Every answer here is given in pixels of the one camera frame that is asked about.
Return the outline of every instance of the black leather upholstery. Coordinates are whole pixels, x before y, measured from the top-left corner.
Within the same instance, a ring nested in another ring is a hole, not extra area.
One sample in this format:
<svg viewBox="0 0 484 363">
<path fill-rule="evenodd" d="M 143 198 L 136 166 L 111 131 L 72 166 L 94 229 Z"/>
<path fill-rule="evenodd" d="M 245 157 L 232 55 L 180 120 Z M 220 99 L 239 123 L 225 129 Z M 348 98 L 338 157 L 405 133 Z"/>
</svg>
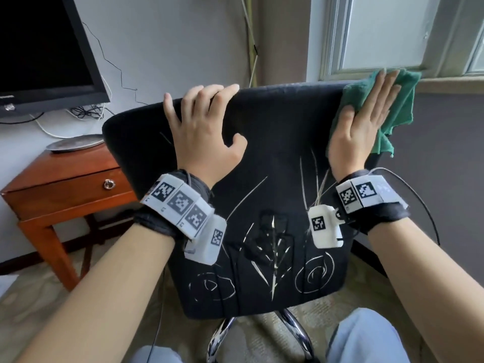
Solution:
<svg viewBox="0 0 484 363">
<path fill-rule="evenodd" d="M 213 188 L 216 213 L 227 219 L 245 195 L 267 178 L 228 220 L 224 249 L 215 265 L 185 259 L 182 245 L 176 245 L 168 264 L 186 316 L 261 314 L 342 287 L 353 231 L 342 227 L 349 238 L 342 248 L 314 246 L 307 233 L 300 167 L 310 207 L 317 194 L 315 163 L 321 183 L 329 168 L 325 149 L 331 122 L 347 83 L 243 89 L 230 101 L 224 140 L 230 145 L 233 134 L 239 132 L 248 146 L 239 166 Z M 181 117 L 180 100 L 174 104 Z M 162 173 L 176 169 L 162 103 L 115 115 L 105 123 L 103 134 L 138 198 Z M 326 187 L 333 182 L 330 177 Z M 333 202 L 331 196 L 323 201 Z"/>
</svg>

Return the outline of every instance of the desk drawer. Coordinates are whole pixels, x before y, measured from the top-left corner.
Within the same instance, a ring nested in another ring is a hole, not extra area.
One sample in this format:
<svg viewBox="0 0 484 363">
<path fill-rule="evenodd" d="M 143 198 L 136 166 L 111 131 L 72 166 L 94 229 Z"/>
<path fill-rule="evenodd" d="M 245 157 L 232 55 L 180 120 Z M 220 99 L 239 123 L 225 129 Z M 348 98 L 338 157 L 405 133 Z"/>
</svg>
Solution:
<svg viewBox="0 0 484 363">
<path fill-rule="evenodd" d="M 131 191 L 128 180 L 116 168 L 10 192 L 3 198 L 20 220 L 27 220 Z"/>
</svg>

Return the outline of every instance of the finger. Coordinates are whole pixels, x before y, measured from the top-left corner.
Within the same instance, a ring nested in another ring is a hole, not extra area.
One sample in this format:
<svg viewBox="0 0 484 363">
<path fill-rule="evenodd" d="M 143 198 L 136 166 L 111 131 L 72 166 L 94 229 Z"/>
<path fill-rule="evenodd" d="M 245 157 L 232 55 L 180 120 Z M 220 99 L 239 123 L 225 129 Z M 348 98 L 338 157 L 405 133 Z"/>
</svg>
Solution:
<svg viewBox="0 0 484 363">
<path fill-rule="evenodd" d="M 195 99 L 195 107 L 193 115 L 196 117 L 205 117 L 209 113 L 210 100 L 221 91 L 224 87 L 222 85 L 209 85 L 198 92 Z"/>
<path fill-rule="evenodd" d="M 219 91 L 212 101 L 209 110 L 209 117 L 211 119 L 219 119 L 223 120 L 225 115 L 225 109 L 227 108 L 228 102 L 232 99 L 232 97 L 237 94 L 240 87 L 239 84 L 232 84 L 227 86 L 222 91 Z"/>
<path fill-rule="evenodd" d="M 203 89 L 203 85 L 194 86 L 189 91 L 186 92 L 185 96 L 181 101 L 181 110 L 182 110 L 182 122 L 189 122 L 192 119 L 193 115 L 193 105 L 195 104 L 195 97 L 199 91 Z"/>
<path fill-rule="evenodd" d="M 380 70 L 375 78 L 375 83 L 373 84 L 373 88 L 366 97 L 365 103 L 363 103 L 363 107 L 358 112 L 359 117 L 370 118 L 373 108 L 375 107 L 375 103 L 377 102 L 378 94 L 380 93 L 381 87 L 385 82 L 385 70 Z"/>
<path fill-rule="evenodd" d="M 355 117 L 355 109 L 352 105 L 345 105 L 341 110 L 338 118 L 338 124 L 336 125 L 335 133 L 345 134 L 350 136 L 351 125 Z"/>
<path fill-rule="evenodd" d="M 383 106 L 385 105 L 388 94 L 390 93 L 390 89 L 393 86 L 399 72 L 400 70 L 392 71 L 385 77 L 385 82 L 381 87 L 380 93 L 378 94 L 377 101 L 375 103 L 375 107 L 373 107 L 373 111 L 371 113 L 371 122 L 376 123 L 380 119 L 381 113 L 384 112 Z"/>
<path fill-rule="evenodd" d="M 390 89 L 390 93 L 388 94 L 388 97 L 385 101 L 385 104 L 383 105 L 383 109 L 381 110 L 382 113 L 380 114 L 380 117 L 378 118 L 378 121 L 376 122 L 377 126 L 380 128 L 385 120 L 387 119 L 387 116 L 390 112 L 390 107 L 391 105 L 395 102 L 396 97 L 398 96 L 398 93 L 402 89 L 401 85 L 394 85 Z"/>
<path fill-rule="evenodd" d="M 247 139 L 240 134 L 235 134 L 232 141 L 233 143 L 228 150 L 233 156 L 234 161 L 239 164 L 244 156 L 245 148 L 247 148 Z"/>
<path fill-rule="evenodd" d="M 173 99 L 168 93 L 165 93 L 165 96 L 163 97 L 163 110 L 165 111 L 165 116 L 168 120 L 171 133 L 173 134 L 180 127 L 181 122 L 173 107 Z"/>
</svg>

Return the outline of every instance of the window sill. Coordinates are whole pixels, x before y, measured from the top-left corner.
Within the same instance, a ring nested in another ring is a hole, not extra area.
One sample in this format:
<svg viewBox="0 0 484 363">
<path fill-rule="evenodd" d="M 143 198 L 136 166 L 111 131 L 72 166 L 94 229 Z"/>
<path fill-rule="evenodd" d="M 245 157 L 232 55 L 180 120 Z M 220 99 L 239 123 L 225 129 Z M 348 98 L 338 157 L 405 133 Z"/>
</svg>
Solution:
<svg viewBox="0 0 484 363">
<path fill-rule="evenodd" d="M 484 94 L 484 76 L 421 79 L 416 93 Z"/>
</svg>

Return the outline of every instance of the window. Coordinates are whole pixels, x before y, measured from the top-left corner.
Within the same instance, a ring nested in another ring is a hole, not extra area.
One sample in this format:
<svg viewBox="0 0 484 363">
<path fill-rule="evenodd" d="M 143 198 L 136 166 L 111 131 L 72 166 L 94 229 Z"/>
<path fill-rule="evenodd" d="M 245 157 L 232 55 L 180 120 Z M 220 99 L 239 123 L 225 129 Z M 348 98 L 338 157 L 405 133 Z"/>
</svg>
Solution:
<svg viewBox="0 0 484 363">
<path fill-rule="evenodd" d="M 321 80 L 484 74 L 484 0 L 327 0 Z"/>
</svg>

